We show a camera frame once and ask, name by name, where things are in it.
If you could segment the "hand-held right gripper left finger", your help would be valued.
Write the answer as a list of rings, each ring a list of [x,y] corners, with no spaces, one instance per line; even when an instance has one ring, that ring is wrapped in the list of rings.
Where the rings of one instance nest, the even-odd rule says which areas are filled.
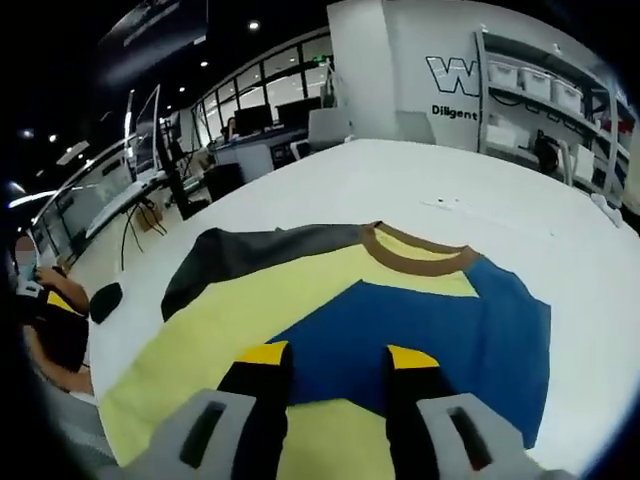
[[[100,479],[274,479],[293,381],[289,342],[244,352],[215,390],[203,389],[154,431],[149,446]]]

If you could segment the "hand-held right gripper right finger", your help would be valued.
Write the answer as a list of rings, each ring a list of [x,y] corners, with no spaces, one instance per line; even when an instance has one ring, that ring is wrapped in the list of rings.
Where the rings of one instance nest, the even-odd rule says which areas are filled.
[[[558,479],[521,433],[476,396],[458,394],[435,358],[386,347],[386,436],[397,479]]]

